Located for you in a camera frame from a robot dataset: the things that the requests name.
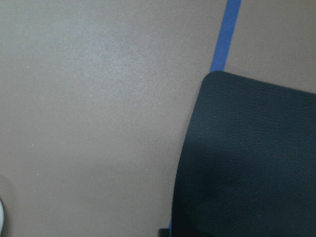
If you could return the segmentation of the black mouse pad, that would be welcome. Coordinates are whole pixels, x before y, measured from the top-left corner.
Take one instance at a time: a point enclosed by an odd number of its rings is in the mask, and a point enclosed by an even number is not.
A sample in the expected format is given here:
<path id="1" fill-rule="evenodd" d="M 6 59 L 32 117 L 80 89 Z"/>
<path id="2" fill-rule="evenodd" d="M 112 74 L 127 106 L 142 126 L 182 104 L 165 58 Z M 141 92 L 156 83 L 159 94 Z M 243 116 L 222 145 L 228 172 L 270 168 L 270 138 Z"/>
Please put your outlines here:
<path id="1" fill-rule="evenodd" d="M 209 73 L 182 148 L 171 219 L 174 237 L 315 236 L 315 94 Z"/>

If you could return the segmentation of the white computer mouse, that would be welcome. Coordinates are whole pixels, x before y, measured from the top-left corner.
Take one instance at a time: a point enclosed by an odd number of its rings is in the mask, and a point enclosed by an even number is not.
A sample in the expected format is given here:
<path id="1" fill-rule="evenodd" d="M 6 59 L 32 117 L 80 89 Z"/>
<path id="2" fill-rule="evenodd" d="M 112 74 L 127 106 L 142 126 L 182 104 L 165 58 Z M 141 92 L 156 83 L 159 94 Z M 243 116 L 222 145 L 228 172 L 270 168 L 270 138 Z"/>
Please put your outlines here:
<path id="1" fill-rule="evenodd" d="M 2 201 L 0 200 L 0 232 L 2 232 L 4 225 L 4 209 L 2 205 Z"/>

